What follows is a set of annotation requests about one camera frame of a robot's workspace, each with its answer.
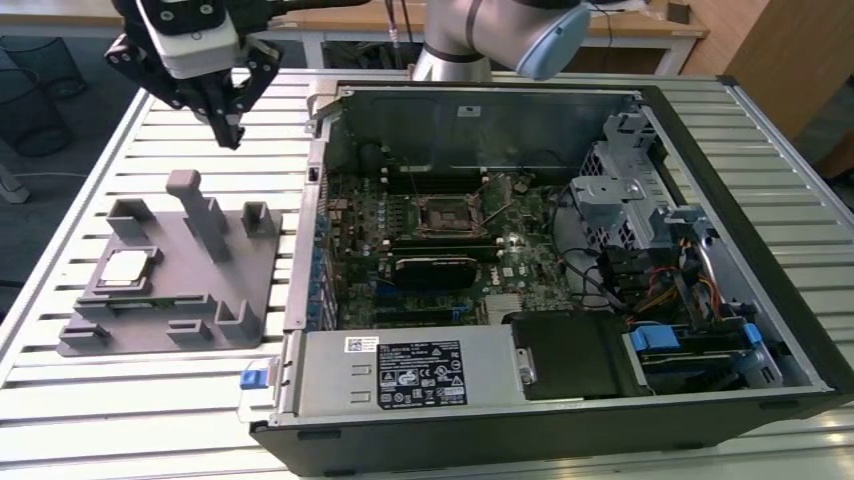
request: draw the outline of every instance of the blue latch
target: blue latch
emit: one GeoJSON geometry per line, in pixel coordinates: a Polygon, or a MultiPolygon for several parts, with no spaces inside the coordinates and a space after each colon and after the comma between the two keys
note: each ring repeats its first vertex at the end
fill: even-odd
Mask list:
{"type": "Polygon", "coordinates": [[[745,324],[745,335],[748,335],[748,340],[753,346],[762,343],[762,333],[753,323],[745,324]]]}
{"type": "Polygon", "coordinates": [[[630,334],[632,344],[637,352],[680,348],[680,339],[673,327],[668,325],[650,325],[638,327],[630,334]]]}
{"type": "Polygon", "coordinates": [[[464,313],[466,313],[469,311],[469,307],[468,306],[461,306],[461,307],[454,307],[452,309],[452,320],[454,322],[460,322],[460,318],[462,316],[464,313]]]}
{"type": "Polygon", "coordinates": [[[267,388],[267,369],[245,370],[241,373],[241,390],[267,388]]]}

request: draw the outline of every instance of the aluminum extrusion table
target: aluminum extrusion table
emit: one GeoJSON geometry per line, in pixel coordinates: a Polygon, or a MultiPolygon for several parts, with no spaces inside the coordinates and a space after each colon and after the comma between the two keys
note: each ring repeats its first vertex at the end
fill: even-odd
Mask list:
{"type": "MultiPolygon", "coordinates": [[[[0,328],[0,478],[295,478],[250,438],[242,421],[265,418],[273,405],[263,391],[242,394],[238,376],[253,360],[281,351],[310,145],[306,96],[314,80],[341,78],[402,79],[389,72],[283,71],[246,116],[237,152],[217,146],[187,110],[138,95],[0,328]],[[58,335],[111,233],[105,215],[129,197],[143,197],[153,209],[178,210],[178,200],[162,193],[173,169],[203,173],[202,188],[223,209],[266,201],[285,212],[265,343],[254,350],[63,358],[58,335]]],[[[852,361],[854,218],[741,89],[710,77],[573,75],[556,81],[662,88],[852,361]]],[[[673,174],[692,201],[686,177],[673,174]]],[[[841,408],[702,450],[371,478],[853,478],[853,445],[854,413],[841,408]]]]}

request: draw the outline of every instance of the warning label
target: warning label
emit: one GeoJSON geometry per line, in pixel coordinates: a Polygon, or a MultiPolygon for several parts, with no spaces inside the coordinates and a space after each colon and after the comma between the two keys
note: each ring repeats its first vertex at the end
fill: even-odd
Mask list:
{"type": "Polygon", "coordinates": [[[469,403],[460,341],[381,344],[377,364],[383,410],[469,403]]]}

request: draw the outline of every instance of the electronic component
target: electronic component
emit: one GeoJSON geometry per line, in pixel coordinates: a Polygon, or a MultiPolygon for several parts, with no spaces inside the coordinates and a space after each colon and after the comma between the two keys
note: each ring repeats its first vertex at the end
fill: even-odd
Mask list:
{"type": "Polygon", "coordinates": [[[338,198],[330,200],[330,210],[347,210],[350,208],[350,200],[346,198],[338,198]]]}
{"type": "Polygon", "coordinates": [[[442,238],[430,240],[395,240],[391,242],[391,254],[395,257],[415,256],[465,256],[482,263],[498,261],[504,246],[486,238],[442,238]]]}
{"type": "Polygon", "coordinates": [[[474,218],[465,199],[430,199],[422,212],[422,220],[431,230],[474,229],[474,218]]]}
{"type": "Polygon", "coordinates": [[[395,262],[393,282],[401,290],[460,290],[472,287],[478,262],[472,258],[407,258],[395,262]]]}
{"type": "Polygon", "coordinates": [[[522,296],[517,293],[501,293],[484,297],[484,310],[490,325],[505,323],[505,317],[522,311],[522,296]]]}
{"type": "Polygon", "coordinates": [[[409,172],[389,175],[390,195],[464,195],[473,193],[478,188],[478,175],[415,175],[409,172]]]}
{"type": "Polygon", "coordinates": [[[634,306],[648,297],[656,269],[676,263],[677,256],[669,248],[628,250],[609,246],[597,259],[602,285],[626,305],[634,306]]]}

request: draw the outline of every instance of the white sticker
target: white sticker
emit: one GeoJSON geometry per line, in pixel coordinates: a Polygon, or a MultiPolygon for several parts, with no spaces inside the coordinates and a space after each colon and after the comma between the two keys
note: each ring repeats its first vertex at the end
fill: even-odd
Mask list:
{"type": "Polygon", "coordinates": [[[452,388],[446,388],[442,393],[445,396],[462,395],[464,393],[466,393],[466,389],[464,387],[452,387],[452,388]]]}
{"type": "Polygon", "coordinates": [[[379,337],[346,337],[345,353],[377,352],[379,337]]]}
{"type": "Polygon", "coordinates": [[[481,116],[481,107],[476,105],[464,105],[457,108],[457,116],[458,117],[470,117],[476,118],[481,116]]]}

